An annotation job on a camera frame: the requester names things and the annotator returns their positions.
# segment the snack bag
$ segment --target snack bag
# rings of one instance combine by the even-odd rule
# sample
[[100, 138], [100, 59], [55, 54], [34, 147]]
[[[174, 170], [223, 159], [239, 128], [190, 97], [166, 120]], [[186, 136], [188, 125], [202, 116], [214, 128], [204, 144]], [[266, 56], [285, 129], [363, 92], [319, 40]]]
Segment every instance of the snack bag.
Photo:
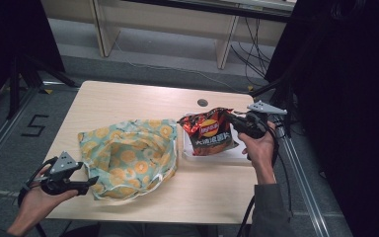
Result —
[[237, 146], [225, 114], [232, 109], [216, 108], [207, 113], [181, 118], [178, 124], [189, 135], [194, 156], [207, 156]]

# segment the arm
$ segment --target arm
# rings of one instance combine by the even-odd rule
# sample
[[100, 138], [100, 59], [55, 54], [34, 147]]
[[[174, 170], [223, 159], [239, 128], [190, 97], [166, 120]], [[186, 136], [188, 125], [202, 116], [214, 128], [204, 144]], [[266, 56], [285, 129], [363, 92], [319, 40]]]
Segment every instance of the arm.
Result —
[[[268, 123], [272, 130], [275, 125]], [[255, 209], [250, 236], [295, 236], [288, 223], [288, 213], [284, 208], [279, 185], [276, 183], [272, 168], [273, 138], [267, 132], [259, 139], [244, 133], [239, 138], [246, 144], [244, 154], [249, 154], [252, 166], [257, 173], [255, 186]]]
[[[43, 168], [38, 177], [42, 176], [47, 168]], [[0, 230], [0, 236], [25, 236], [34, 226], [45, 219], [59, 204], [78, 195], [78, 191], [67, 191], [58, 196], [46, 194], [39, 182], [32, 183], [32, 188], [24, 197], [17, 217], [6, 233]]]

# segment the gray floor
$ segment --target gray floor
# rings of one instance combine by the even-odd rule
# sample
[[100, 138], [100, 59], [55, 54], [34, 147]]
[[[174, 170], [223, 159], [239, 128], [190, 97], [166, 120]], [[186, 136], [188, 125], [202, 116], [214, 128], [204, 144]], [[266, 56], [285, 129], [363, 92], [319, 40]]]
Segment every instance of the gray floor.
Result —
[[[124, 29], [111, 55], [102, 58], [93, 25], [58, 20], [50, 20], [50, 24], [66, 73], [79, 83], [92, 79], [233, 93], [247, 93], [248, 86], [258, 88], [266, 83], [252, 70], [245, 71], [245, 64], [234, 53], [230, 53], [225, 69], [217, 69], [213, 39]], [[262, 50], [271, 57], [274, 48], [262, 46]], [[52, 80], [45, 74], [43, 78]], [[77, 93], [64, 85], [53, 89], [51, 94], [40, 93], [32, 98], [22, 118], [0, 148], [0, 228], [6, 228], [15, 216], [17, 208], [13, 205], [13, 193], [18, 191], [20, 183], [31, 174], [32, 167], [37, 167], [42, 161]], [[4, 90], [0, 95], [0, 126], [8, 113], [8, 94]], [[261, 96], [261, 99], [266, 101], [268, 96], [269, 93]], [[42, 135], [22, 136], [23, 133], [36, 132], [28, 128], [34, 115], [48, 116], [38, 120], [45, 125]], [[319, 165], [301, 124], [295, 124], [292, 129], [293, 142], [317, 204], [325, 217], [330, 236], [351, 236], [329, 185], [319, 175]], [[288, 168], [294, 214], [291, 224], [298, 236], [317, 236], [286, 154], [281, 151], [281, 156]], [[288, 206], [288, 187], [281, 162], [276, 163], [275, 171]], [[43, 227], [48, 236], [57, 236], [67, 223], [67, 220], [46, 220]], [[70, 229], [90, 223], [92, 222], [74, 221]], [[236, 236], [237, 230], [236, 225], [220, 225], [218, 235]]]

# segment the wooden table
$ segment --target wooden table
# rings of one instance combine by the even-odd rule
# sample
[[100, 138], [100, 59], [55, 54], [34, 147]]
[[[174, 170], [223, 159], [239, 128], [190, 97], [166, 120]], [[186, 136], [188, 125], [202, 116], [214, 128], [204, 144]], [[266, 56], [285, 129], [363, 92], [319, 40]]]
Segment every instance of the wooden table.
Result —
[[[197, 104], [199, 99], [207, 107]], [[241, 94], [87, 81], [83, 83], [46, 159], [65, 150], [80, 161], [77, 134], [128, 119], [180, 119], [216, 107], [245, 112], [252, 97]], [[241, 223], [256, 183], [252, 166], [205, 163], [182, 157], [178, 128], [178, 171], [157, 190], [133, 200], [94, 200], [91, 191], [62, 203], [48, 218], [170, 223]], [[84, 170], [73, 181], [87, 180]]]

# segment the person's right hand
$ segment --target person's right hand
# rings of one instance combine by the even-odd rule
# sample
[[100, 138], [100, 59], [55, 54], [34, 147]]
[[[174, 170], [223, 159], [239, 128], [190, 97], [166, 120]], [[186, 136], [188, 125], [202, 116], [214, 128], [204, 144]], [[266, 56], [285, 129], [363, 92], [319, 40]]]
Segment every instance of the person's right hand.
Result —
[[[275, 129], [272, 122], [269, 121], [268, 125]], [[238, 137], [246, 145], [242, 153], [248, 154], [251, 158], [252, 166], [257, 172], [258, 184], [275, 184], [272, 168], [273, 138], [269, 132], [258, 139], [253, 139], [245, 133], [239, 133]]]

